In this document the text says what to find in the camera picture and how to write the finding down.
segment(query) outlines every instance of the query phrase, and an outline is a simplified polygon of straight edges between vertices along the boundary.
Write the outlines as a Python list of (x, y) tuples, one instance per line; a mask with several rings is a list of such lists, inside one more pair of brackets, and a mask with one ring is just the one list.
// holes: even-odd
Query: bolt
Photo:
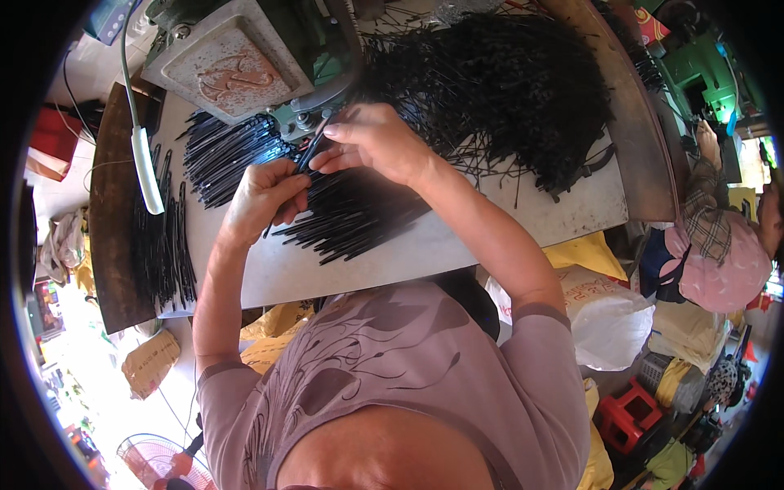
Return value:
[(300, 112), (297, 114), (295, 121), (296, 127), (302, 129), (303, 131), (310, 131), (315, 125), (313, 120), (310, 118), (310, 113), (308, 112)]
[(185, 24), (178, 24), (174, 27), (172, 33), (175, 39), (185, 39), (191, 34), (191, 28)]

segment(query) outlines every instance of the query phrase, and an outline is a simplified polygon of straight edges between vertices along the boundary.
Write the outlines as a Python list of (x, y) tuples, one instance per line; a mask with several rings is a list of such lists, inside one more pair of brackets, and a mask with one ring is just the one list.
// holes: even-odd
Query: bundle of hairpins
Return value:
[[(473, 14), (438, 31), (365, 37), (366, 66), (354, 96), (390, 103), (477, 184), (482, 176), (519, 179), (533, 171), (537, 187), (566, 191), (612, 118), (592, 52), (574, 30), (546, 16)], [(280, 139), (268, 116), (230, 127), (197, 111), (189, 122), (182, 135), (190, 137), (186, 175), (206, 207), (228, 202), (248, 165), (286, 157), (309, 172), (310, 214), (273, 235), (313, 247), (325, 256), (321, 264), (367, 252), (429, 210), (410, 189), (370, 169), (311, 172), (307, 161), (318, 139), (304, 154), (304, 146)]]
[(153, 168), (158, 180), (165, 211), (151, 215), (142, 199), (141, 189), (136, 193), (134, 233), (132, 243), (134, 280), (139, 294), (150, 299), (159, 310), (171, 303), (177, 309), (186, 308), (196, 300), (196, 274), (188, 251), (185, 229), (185, 182), (180, 183), (179, 201), (171, 195), (172, 172), (169, 165), (172, 151), (166, 152), (163, 166), (158, 168), (161, 145), (152, 153)]
[(470, 14), (448, 29), (367, 34), (365, 58), (362, 97), (392, 105), (477, 184), (533, 171), (541, 190), (568, 191), (612, 119), (592, 51), (545, 15)]

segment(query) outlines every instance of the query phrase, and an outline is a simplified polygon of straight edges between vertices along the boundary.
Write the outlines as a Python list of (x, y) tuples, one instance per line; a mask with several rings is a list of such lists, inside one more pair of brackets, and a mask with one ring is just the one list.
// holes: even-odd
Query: wooden board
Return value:
[[(135, 95), (143, 120), (151, 99)], [(152, 303), (137, 294), (133, 281), (131, 235), (139, 183), (131, 151), (131, 129), (125, 87), (115, 83), (98, 132), (89, 202), (93, 275), (107, 334), (155, 318)]]
[(673, 222), (679, 216), (670, 155), (648, 92), (620, 41), (590, 0), (539, 0), (553, 17), (586, 36), (610, 87), (615, 120), (607, 124), (630, 220)]

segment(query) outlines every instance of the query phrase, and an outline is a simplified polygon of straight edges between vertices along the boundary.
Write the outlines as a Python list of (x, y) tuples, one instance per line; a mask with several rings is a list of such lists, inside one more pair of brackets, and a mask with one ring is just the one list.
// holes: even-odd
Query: metal plate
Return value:
[(314, 90), (255, 0), (233, 0), (191, 26), (142, 78), (227, 124)]

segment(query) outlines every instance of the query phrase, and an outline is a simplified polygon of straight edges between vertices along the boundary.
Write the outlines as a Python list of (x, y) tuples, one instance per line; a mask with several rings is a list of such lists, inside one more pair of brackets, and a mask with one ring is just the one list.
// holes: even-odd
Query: woman's left hand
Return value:
[(310, 177), (292, 176), (296, 165), (280, 158), (245, 169), (226, 216), (219, 238), (232, 245), (250, 247), (259, 240), (270, 222), (291, 224), (297, 213), (307, 209)]

